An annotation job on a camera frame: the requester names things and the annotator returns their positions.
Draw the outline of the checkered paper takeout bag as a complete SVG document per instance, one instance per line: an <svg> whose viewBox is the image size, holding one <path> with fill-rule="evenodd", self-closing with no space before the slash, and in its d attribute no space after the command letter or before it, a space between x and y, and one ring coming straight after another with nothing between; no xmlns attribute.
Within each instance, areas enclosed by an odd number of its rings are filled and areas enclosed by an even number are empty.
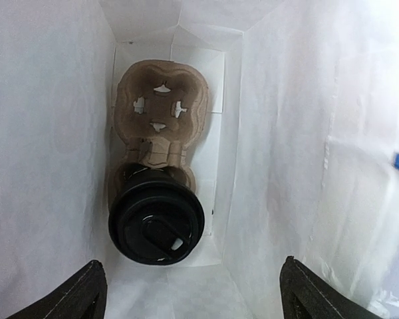
<svg viewBox="0 0 399 319"><path fill-rule="evenodd" d="M110 125L131 63L208 71L212 219L180 266L113 247ZM0 318L91 259L107 318L282 318L294 256L399 317L399 1L0 1Z"/></svg>

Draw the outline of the black coffee cup lid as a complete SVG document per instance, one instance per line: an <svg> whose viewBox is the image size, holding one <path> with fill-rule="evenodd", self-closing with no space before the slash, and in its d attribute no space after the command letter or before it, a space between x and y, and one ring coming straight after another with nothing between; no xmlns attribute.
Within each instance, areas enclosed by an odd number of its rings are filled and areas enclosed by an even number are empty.
<svg viewBox="0 0 399 319"><path fill-rule="evenodd" d="M115 247L143 265L167 266L184 260L199 243L204 227L205 215L196 195L165 181L127 185L108 218Z"/></svg>

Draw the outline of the brown cardboard cup carrier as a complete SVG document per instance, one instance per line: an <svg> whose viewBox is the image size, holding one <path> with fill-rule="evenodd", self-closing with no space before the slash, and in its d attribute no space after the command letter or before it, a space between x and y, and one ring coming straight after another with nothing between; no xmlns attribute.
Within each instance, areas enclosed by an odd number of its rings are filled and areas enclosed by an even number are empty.
<svg viewBox="0 0 399 319"><path fill-rule="evenodd" d="M108 198L123 188L131 164L169 168L183 185L196 190L186 161L199 140L209 102L206 79L195 68L167 60L142 60L122 76L116 90L113 128L124 144L124 156L108 180Z"/></svg>

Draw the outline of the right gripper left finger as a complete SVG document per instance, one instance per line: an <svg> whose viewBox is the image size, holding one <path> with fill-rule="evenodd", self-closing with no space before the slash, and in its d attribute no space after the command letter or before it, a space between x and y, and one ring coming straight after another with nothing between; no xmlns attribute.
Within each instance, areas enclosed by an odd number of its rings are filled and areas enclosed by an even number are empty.
<svg viewBox="0 0 399 319"><path fill-rule="evenodd" d="M50 294L10 317L103 319L106 300L107 281L103 265L100 261L89 261Z"/></svg>

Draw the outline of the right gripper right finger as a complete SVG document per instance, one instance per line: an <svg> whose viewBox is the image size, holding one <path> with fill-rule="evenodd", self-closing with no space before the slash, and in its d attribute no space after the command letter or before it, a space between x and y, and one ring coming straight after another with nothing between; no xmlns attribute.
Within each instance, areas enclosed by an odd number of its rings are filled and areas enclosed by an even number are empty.
<svg viewBox="0 0 399 319"><path fill-rule="evenodd" d="M378 319L379 316L347 299L293 256L280 277L285 319Z"/></svg>

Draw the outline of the black paper coffee cup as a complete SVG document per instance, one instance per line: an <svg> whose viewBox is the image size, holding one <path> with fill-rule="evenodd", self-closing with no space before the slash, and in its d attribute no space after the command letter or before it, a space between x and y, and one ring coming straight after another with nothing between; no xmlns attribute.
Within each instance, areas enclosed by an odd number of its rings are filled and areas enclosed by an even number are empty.
<svg viewBox="0 0 399 319"><path fill-rule="evenodd" d="M147 183L158 183L161 181L176 182L176 180L162 169L152 169L139 163L129 163L121 173L123 189L130 189Z"/></svg>

